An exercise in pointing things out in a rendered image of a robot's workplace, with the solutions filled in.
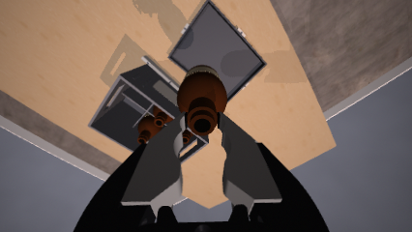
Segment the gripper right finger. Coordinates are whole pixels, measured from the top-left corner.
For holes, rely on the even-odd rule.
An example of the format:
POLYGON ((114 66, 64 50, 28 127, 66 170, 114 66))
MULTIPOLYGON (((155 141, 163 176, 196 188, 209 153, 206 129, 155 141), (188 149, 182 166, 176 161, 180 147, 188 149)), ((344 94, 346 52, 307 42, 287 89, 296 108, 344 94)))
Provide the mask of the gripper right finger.
POLYGON ((226 152, 222 191, 232 211, 243 204, 250 220, 282 232, 330 232, 305 188, 269 149, 221 111, 217 115, 226 152))

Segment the grey square tray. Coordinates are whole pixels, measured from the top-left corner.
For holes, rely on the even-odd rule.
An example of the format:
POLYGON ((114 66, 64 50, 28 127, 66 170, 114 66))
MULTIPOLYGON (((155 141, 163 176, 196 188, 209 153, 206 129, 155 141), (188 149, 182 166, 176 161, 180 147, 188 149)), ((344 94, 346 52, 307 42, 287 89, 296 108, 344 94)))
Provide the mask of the grey square tray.
POLYGON ((167 57, 185 73, 207 65, 220 76, 229 103, 267 63, 211 1, 206 0, 167 57))

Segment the dark grey box with slot openings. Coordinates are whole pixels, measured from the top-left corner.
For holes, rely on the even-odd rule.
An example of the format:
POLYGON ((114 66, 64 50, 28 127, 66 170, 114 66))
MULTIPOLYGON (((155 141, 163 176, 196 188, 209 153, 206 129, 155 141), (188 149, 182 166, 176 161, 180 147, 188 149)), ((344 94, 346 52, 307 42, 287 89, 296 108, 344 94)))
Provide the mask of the dark grey box with slot openings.
MULTIPOLYGON (((147 64, 123 72, 116 78, 88 127, 134 152, 140 145, 137 143, 138 124, 146 112, 154 117, 153 104, 172 119, 181 114, 177 105, 177 93, 174 87, 147 64)), ((187 130, 193 133, 189 126, 187 130)), ((208 144, 208 135, 194 134, 178 154, 181 164, 208 144), (197 144, 180 157, 196 140, 197 144)))

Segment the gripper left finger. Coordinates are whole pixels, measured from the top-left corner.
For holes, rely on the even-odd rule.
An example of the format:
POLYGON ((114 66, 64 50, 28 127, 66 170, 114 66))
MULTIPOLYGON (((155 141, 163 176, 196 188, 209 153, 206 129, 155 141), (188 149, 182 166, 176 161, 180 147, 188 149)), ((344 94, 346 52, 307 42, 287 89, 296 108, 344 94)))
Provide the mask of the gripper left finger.
POLYGON ((184 146, 187 116, 182 112, 137 147, 93 196, 74 232, 129 232, 155 223, 161 206, 173 211, 183 192, 178 154, 184 146))

